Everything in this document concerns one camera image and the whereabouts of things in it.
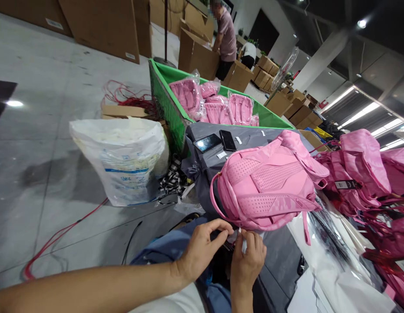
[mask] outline ceiling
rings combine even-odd
[[[347,28],[350,40],[329,68],[404,118],[404,0],[278,1],[308,55]]]

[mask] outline green bin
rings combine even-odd
[[[149,60],[151,94],[156,101],[159,115],[169,124],[170,132],[173,138],[173,146],[170,147],[174,153],[181,153],[185,142],[186,127],[195,123],[180,105],[179,101],[173,94],[169,84],[188,77],[190,74],[171,68],[169,66]],[[219,94],[228,96],[228,91],[247,96],[239,91],[221,86]],[[265,106],[254,100],[253,114],[258,114],[260,126],[258,128],[276,128],[276,129],[294,129],[276,114],[271,112]]]

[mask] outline smartphone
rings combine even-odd
[[[224,145],[225,151],[237,151],[235,147],[234,139],[229,131],[220,130],[219,134],[221,135],[222,144]]]
[[[193,144],[202,153],[205,153],[206,151],[212,149],[213,147],[219,145],[220,143],[221,139],[217,135],[212,134],[210,136],[202,138],[201,140],[195,141]]]

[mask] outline black tag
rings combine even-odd
[[[337,189],[358,189],[358,184],[355,180],[338,180],[335,182]]]

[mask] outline concrete floor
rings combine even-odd
[[[164,56],[163,30],[153,25],[154,56]],[[179,59],[179,39],[168,37],[168,59]],[[18,83],[0,118],[0,289],[22,282],[21,272],[59,229],[106,197],[88,160],[69,134],[69,121],[100,116],[102,86],[117,80],[132,91],[150,90],[147,59],[134,64],[78,45],[73,38],[0,14],[0,80]],[[266,97],[249,85],[258,102]],[[189,207],[157,202],[105,205],[36,261],[42,277],[91,266],[120,264],[129,237],[133,255],[165,234]]]

